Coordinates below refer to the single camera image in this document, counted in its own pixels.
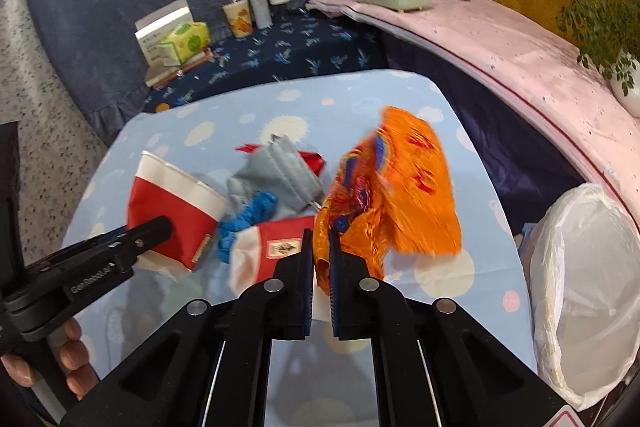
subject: human hand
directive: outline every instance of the human hand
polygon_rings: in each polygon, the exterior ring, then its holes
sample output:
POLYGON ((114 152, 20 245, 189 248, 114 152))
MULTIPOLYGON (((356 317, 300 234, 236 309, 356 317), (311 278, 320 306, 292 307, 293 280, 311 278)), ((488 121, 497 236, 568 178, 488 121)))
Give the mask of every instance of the human hand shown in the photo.
MULTIPOLYGON (((82 330, 78 321, 69 319, 64 328, 68 341, 60 347, 60 362, 70 371, 66 377, 66 384, 80 400, 98 384, 98 377, 89 365, 89 352, 80 340, 82 330)), ((21 357, 11 353, 3 355, 0 359, 15 383, 23 387, 34 386, 35 372, 21 357)))

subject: light blue tablecloth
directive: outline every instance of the light blue tablecloth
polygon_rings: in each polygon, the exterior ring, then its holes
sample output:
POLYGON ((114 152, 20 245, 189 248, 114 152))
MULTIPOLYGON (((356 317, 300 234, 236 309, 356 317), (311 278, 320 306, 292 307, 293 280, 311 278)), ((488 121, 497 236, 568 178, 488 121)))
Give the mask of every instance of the light blue tablecloth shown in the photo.
MULTIPOLYGON (((390 253, 385 278, 411 298, 455 298, 529 367, 535 367, 529 300, 516 248, 494 188, 458 118, 438 87, 404 71, 374 70, 295 80, 221 94, 130 121, 101 163, 71 223, 65 244, 122 226, 143 150, 150 150, 226 194, 226 179, 245 154, 234 148, 288 134, 300 149, 327 161, 330 185, 342 155, 395 105, 436 130, 454 186, 463 252, 433 260, 390 253)), ((79 316, 92 363, 107 374, 163 321, 193 298, 233 298, 228 265, 210 252, 186 281, 136 275, 79 316)), ((328 323, 314 321, 305 343, 273 347, 267 427, 378 424, 373 367, 366 341, 338 343, 328 323)))

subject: white flower pot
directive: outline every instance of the white flower pot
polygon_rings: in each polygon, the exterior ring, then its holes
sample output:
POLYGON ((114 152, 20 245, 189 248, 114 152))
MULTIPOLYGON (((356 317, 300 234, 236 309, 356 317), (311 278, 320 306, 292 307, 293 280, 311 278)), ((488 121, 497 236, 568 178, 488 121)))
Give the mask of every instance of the white flower pot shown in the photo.
POLYGON ((640 118, 640 63, 634 60, 636 64, 635 70, 632 71, 634 78, 634 88, 629 89, 628 94, 622 91, 622 82, 616 77, 612 77, 610 80, 611 90, 618 99, 622 107, 624 107, 631 116, 640 118))

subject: white box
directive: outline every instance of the white box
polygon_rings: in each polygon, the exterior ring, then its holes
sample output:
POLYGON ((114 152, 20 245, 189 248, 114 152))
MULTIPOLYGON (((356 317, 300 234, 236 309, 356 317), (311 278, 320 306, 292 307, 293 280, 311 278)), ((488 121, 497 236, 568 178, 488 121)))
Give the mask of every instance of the white box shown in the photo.
POLYGON ((136 39, 149 66, 162 63, 158 43, 185 22, 193 22, 187 0, 174 1, 136 21, 136 39))

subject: white trash bag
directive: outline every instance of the white trash bag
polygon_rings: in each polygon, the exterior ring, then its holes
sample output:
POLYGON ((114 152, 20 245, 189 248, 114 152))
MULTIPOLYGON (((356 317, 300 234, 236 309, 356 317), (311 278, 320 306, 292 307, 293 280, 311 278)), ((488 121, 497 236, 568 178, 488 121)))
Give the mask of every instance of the white trash bag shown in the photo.
POLYGON ((536 225, 523 264, 538 374, 588 409, 624 378, 640 346, 638 230, 599 185, 584 184, 536 225))

